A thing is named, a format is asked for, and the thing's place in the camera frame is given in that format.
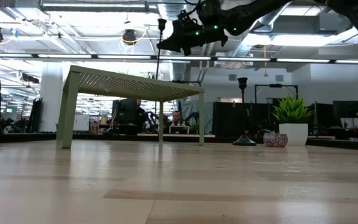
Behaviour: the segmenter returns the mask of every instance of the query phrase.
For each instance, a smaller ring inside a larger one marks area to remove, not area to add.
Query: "patterned bowl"
[[[268,147],[285,147],[287,145],[287,134],[265,133],[264,144]]]

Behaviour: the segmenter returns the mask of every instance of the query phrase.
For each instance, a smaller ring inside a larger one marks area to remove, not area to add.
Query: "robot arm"
[[[260,17],[276,10],[291,0],[256,0],[250,4],[236,6],[229,10],[222,10],[219,0],[205,0],[196,6],[200,21],[191,19],[186,11],[178,15],[173,21],[173,34],[159,43],[157,47],[164,50],[185,52],[191,54],[190,49],[215,41],[221,41],[222,46],[227,41],[224,30],[231,35],[240,35],[249,29]],[[331,9],[349,18],[358,30],[358,0],[315,0],[327,4]]]

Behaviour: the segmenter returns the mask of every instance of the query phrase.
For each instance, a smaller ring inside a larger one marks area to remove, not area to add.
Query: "potted plant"
[[[303,99],[288,96],[280,100],[279,106],[274,106],[273,115],[280,124],[280,133],[287,134],[287,146],[304,146],[308,140],[308,121],[313,111],[308,111],[304,103]]]

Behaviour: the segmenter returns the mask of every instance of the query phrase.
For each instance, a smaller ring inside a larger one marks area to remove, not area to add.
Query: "green plant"
[[[314,111],[307,110],[303,99],[294,100],[290,96],[280,100],[279,106],[274,106],[273,116],[280,124],[304,124],[308,123]]]

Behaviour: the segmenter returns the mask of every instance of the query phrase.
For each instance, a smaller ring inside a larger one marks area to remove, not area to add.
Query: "metal frame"
[[[150,78],[72,65],[63,88],[57,128],[57,145],[71,148],[75,107],[78,93],[90,93],[160,102],[160,124],[163,124],[163,103],[199,94],[200,146],[204,144],[204,89]],[[158,129],[163,142],[163,128]]]
[[[268,86],[270,88],[282,88],[282,87],[293,87],[295,88],[295,97],[298,99],[298,85],[281,85],[281,84],[270,84],[270,85],[255,85],[254,89],[254,97],[255,97],[255,104],[257,104],[257,92],[258,92],[258,86]]]

